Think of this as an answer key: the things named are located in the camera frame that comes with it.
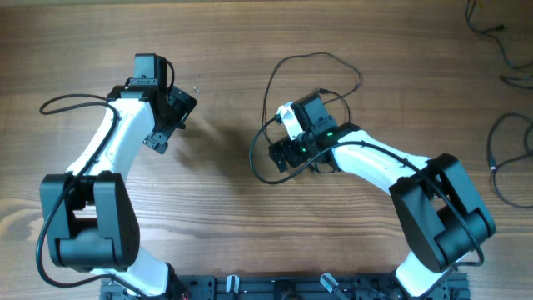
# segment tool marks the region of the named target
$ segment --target wooden surface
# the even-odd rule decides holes
[[[476,22],[505,22],[509,54],[531,58],[531,3],[483,4]],[[97,284],[71,290],[45,284],[34,252],[42,226],[39,183],[81,154],[103,110],[50,117],[37,110],[65,93],[105,96],[132,75],[139,52],[171,60],[177,86],[199,102],[167,152],[143,147],[127,179],[145,248],[180,274],[395,268],[409,249],[383,192],[347,174],[309,172],[267,186],[248,167],[272,69],[285,56],[316,51],[361,69],[364,83],[347,100],[355,123],[374,138],[408,153],[452,153],[464,163],[497,224],[483,244],[486,264],[461,269],[470,275],[473,298],[531,298],[531,210],[506,206],[492,193],[485,140],[500,114],[531,116],[533,99],[498,81],[507,72],[501,57],[494,44],[472,35],[463,10],[463,1],[414,0],[0,9],[0,298],[97,297]],[[269,114],[314,88],[343,92],[352,84],[351,74],[327,58],[288,62],[272,85]],[[328,109],[342,120],[340,103]],[[523,128],[509,122],[496,135],[499,158],[522,151]],[[271,135],[281,137],[281,128]],[[285,175],[267,158],[264,141],[257,164],[269,178]],[[531,202],[532,166],[502,172],[503,191],[519,203]],[[63,281],[87,275],[54,268],[48,258],[46,265]]]

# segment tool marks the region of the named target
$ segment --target wood grain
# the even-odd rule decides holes
[[[127,179],[142,245],[180,274],[387,272],[408,252],[390,198],[346,174],[257,181],[247,150],[260,124],[262,94],[285,56],[335,53],[364,74],[347,100],[355,123],[409,153],[456,155],[491,210],[497,234],[486,265],[464,268],[474,299],[526,299],[533,292],[531,211],[499,201],[488,184],[485,140],[502,113],[533,115],[531,94],[498,80],[507,73],[495,45],[472,35],[462,1],[188,2],[0,8],[0,298],[97,297],[97,285],[49,287],[37,275],[46,173],[62,173],[87,146],[101,108],[38,114],[65,93],[106,95],[132,75],[135,53],[172,61],[177,86],[198,99],[187,130],[164,155],[143,147]],[[480,26],[506,23],[509,54],[531,58],[530,2],[486,2]],[[324,87],[351,88],[333,61],[288,62],[272,85],[269,113]],[[197,87],[202,91],[193,91]],[[343,110],[332,104],[340,120]],[[499,158],[520,153],[525,124],[496,135]],[[273,128],[271,135],[281,137]],[[257,145],[257,165],[280,178]],[[530,203],[531,161],[501,174],[503,191]],[[46,261],[65,281],[83,278]]]

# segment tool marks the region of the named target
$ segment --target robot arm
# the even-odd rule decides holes
[[[164,153],[167,139],[176,128],[185,128],[183,123],[196,106],[196,99],[177,87],[167,88],[168,63],[155,54],[136,55],[135,77],[107,96],[120,119],[96,162],[79,174],[110,130],[111,110],[67,172],[43,179],[41,201],[47,216],[63,187],[74,176],[80,177],[47,231],[48,248],[57,266],[111,274],[147,296],[167,298],[175,293],[181,299],[184,288],[172,267],[139,246],[139,226],[124,185],[141,145]],[[77,218],[74,211],[86,205],[94,205],[97,216]]]
[[[318,157],[319,163],[353,173],[391,195],[411,247],[407,259],[395,271],[396,280],[412,297],[428,293],[472,249],[472,244],[450,207],[435,211],[431,205],[435,194],[424,178],[404,162],[421,170],[449,195],[479,244],[495,233],[496,225],[481,196],[461,163],[450,154],[443,153],[435,159],[415,156],[378,142],[357,125],[337,126],[316,93],[280,107],[276,120],[288,132],[269,147],[270,157],[281,172],[287,170],[286,163],[295,168]],[[360,144],[334,147],[320,154],[343,142]],[[385,151],[365,147],[365,143],[378,146],[403,162]]]

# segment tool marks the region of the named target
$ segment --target wooden table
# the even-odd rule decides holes
[[[185,2],[0,9],[0,298],[95,299],[96,283],[71,290],[37,275],[42,226],[39,183],[62,173],[102,121],[101,107],[38,114],[65,93],[105,96],[132,75],[135,53],[171,60],[176,84],[198,99],[187,130],[164,155],[143,147],[127,179],[142,245],[179,274],[388,272],[408,253],[390,198],[347,174],[301,176],[267,186],[252,176],[250,141],[262,95],[285,56],[335,53],[364,74],[350,96],[355,123],[408,153],[447,152],[465,165],[497,224],[486,264],[468,272],[474,299],[524,299],[533,292],[531,210],[491,191],[486,134],[502,113],[533,113],[530,92],[503,85],[496,46],[465,24],[464,1]],[[531,3],[488,2],[479,26],[505,22],[512,59],[531,59]],[[314,88],[344,92],[352,75],[328,58],[288,62],[276,77],[269,115]],[[194,92],[198,88],[202,93]],[[66,101],[64,104],[78,100]],[[340,103],[329,108],[341,121]],[[499,158],[522,151],[524,124],[496,134]],[[282,127],[271,135],[280,138]],[[257,145],[259,171],[280,178]],[[504,193],[530,203],[531,161],[501,174]],[[84,278],[50,263],[63,281]]]

